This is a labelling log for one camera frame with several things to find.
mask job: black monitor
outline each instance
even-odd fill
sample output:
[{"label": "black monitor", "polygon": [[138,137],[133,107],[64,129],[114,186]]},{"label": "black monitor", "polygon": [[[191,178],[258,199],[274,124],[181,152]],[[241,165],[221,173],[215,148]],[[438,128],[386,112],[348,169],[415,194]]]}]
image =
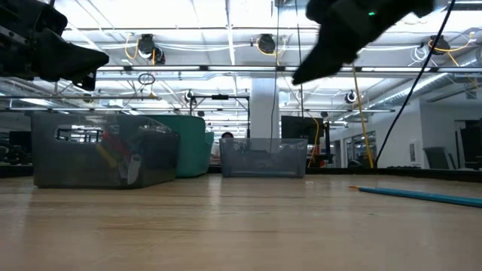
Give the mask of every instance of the black monitor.
[{"label": "black monitor", "polygon": [[20,146],[22,151],[27,154],[32,153],[32,133],[24,131],[10,131],[8,136],[8,144]]},{"label": "black monitor", "polygon": [[[316,118],[319,124],[318,138],[323,137],[323,119]],[[281,116],[282,139],[308,139],[308,144],[315,144],[316,122],[312,117]]]}]

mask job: ceiling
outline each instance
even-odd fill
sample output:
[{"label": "ceiling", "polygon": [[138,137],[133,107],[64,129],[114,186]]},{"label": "ceiling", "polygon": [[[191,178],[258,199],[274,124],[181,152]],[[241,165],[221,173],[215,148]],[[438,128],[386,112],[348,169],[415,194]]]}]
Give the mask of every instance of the ceiling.
[{"label": "ceiling", "polygon": [[[306,0],[286,1],[281,8],[273,6],[272,0],[56,0],[55,8],[69,19],[63,38],[74,44],[102,50],[110,56],[109,65],[150,65],[136,52],[136,40],[141,34],[154,34],[155,42],[166,55],[167,65],[279,65],[296,66],[315,44],[318,25],[305,15]],[[446,1],[437,1],[437,11],[418,18],[409,14],[369,44],[359,53],[356,66],[364,67],[420,67],[425,49],[417,49],[436,35],[445,16]],[[482,11],[454,11],[445,28],[444,38],[454,48],[453,57],[458,59],[478,47],[481,39]],[[255,46],[260,34],[269,33],[279,37],[278,56],[262,54]],[[433,56],[430,66],[453,66],[447,54]],[[298,108],[299,87],[291,85],[290,73],[236,73],[236,72],[155,72],[156,81],[144,88],[137,81],[138,74],[99,72],[96,83],[97,96],[119,96],[124,107],[152,108],[142,114],[174,114],[167,109],[186,108],[184,96],[191,90],[197,95],[229,94],[249,95],[252,80],[272,78],[279,91],[287,93],[282,107]],[[370,103],[386,93],[406,84],[402,76],[363,76],[358,86],[363,100]],[[54,84],[44,81],[6,81],[13,92],[26,92],[32,96],[54,93]],[[303,85],[304,105],[310,108],[346,108],[344,95],[355,87],[351,76],[324,78]],[[83,90],[60,81],[57,91],[62,95],[81,96]],[[158,100],[139,99],[153,93]],[[87,103],[83,100],[55,101],[65,107],[108,107],[108,101]],[[32,106],[16,101],[19,106]],[[207,120],[245,120],[246,106],[243,101],[205,100],[198,105],[203,108],[231,108],[238,111],[206,112]]]}]

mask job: black cable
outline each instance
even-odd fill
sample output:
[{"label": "black cable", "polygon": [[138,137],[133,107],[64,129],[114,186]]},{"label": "black cable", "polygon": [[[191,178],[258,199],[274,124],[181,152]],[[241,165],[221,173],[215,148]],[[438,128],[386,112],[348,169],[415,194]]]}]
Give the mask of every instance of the black cable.
[{"label": "black cable", "polygon": [[[296,29],[298,33],[298,53],[300,54],[300,65],[303,62],[301,59],[301,37],[300,37],[300,22],[298,21],[298,0],[294,0],[294,9],[296,10]],[[300,85],[301,91],[301,117],[304,117],[304,97],[303,97],[303,84]]]},{"label": "black cable", "polygon": [[432,57],[432,54],[434,53],[435,48],[437,47],[438,40],[440,39],[440,37],[442,36],[442,33],[444,32],[445,25],[447,25],[447,21],[449,20],[450,13],[452,12],[452,9],[453,9],[454,5],[455,5],[455,0],[452,0],[452,2],[449,5],[449,8],[447,9],[447,15],[445,15],[444,21],[442,22],[442,25],[441,25],[440,29],[438,30],[437,37],[435,38],[435,40],[433,42],[434,46],[431,47],[429,55],[427,56],[425,62],[423,63],[422,69],[420,70],[419,74],[416,76],[415,81],[413,82],[413,86],[410,89],[410,92],[407,94],[407,98],[405,99],[403,105],[401,106],[400,111],[397,113],[397,116],[393,120],[392,125],[390,125],[389,131],[387,132],[387,134],[385,136],[385,139],[383,140],[382,147],[380,148],[380,152],[378,153],[377,159],[375,160],[375,166],[376,167],[378,167],[378,160],[380,159],[380,157],[382,155],[382,152],[383,152],[383,149],[385,148],[386,142],[389,140],[390,133],[392,133],[393,127],[395,126],[397,120],[399,119],[402,111],[405,109],[405,106],[407,106],[408,100],[412,96],[416,85],[419,83],[420,78],[422,77],[423,72],[425,71],[425,68],[429,65],[430,58]]},{"label": "black cable", "polygon": [[275,108],[275,105],[276,105],[276,98],[278,97],[277,95],[277,92],[276,92],[276,80],[278,79],[278,45],[279,45],[279,13],[280,13],[280,7],[281,7],[281,0],[277,0],[278,1],[278,23],[276,25],[276,58],[275,58],[275,62],[276,62],[276,69],[275,69],[275,72],[274,72],[274,97],[273,97],[273,108],[271,109],[271,134],[270,134],[270,151],[271,151],[271,142],[273,140],[273,117],[274,117],[274,108]]}]

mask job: clear plastic bin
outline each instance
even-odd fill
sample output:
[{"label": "clear plastic bin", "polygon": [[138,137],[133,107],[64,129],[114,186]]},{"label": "clear plastic bin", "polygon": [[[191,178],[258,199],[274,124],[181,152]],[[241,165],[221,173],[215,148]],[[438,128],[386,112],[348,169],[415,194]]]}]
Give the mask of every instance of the clear plastic bin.
[{"label": "clear plastic bin", "polygon": [[220,139],[223,177],[302,178],[306,139]]}]

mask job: white wall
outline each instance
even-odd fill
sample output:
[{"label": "white wall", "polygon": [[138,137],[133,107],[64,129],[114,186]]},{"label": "white wall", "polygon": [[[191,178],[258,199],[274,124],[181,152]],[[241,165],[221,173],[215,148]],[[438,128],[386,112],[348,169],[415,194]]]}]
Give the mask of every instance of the white wall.
[{"label": "white wall", "polygon": [[30,131],[30,117],[23,113],[0,113],[0,132]]},{"label": "white wall", "polygon": [[456,121],[480,120],[482,118],[482,106],[422,103],[420,110],[423,147],[445,147],[452,154],[457,164],[455,131],[458,129],[456,128]]},{"label": "white wall", "polygon": [[[370,117],[366,123],[367,132],[374,131],[377,137],[377,152],[380,152],[383,140],[388,132],[390,124],[392,124],[396,113],[377,113]],[[330,133],[330,140],[341,140],[342,146],[342,166],[346,167],[346,144],[344,139],[351,136],[362,134],[362,125],[360,123],[350,123],[349,128],[338,129]],[[388,166],[421,166],[425,164],[425,157],[422,153],[422,127],[420,120],[420,103],[418,99],[410,101],[410,104],[404,109],[403,114],[398,119],[392,134],[387,141],[382,156],[378,162],[379,168]],[[416,150],[419,163],[410,161],[410,143],[420,142],[418,150]]]}]

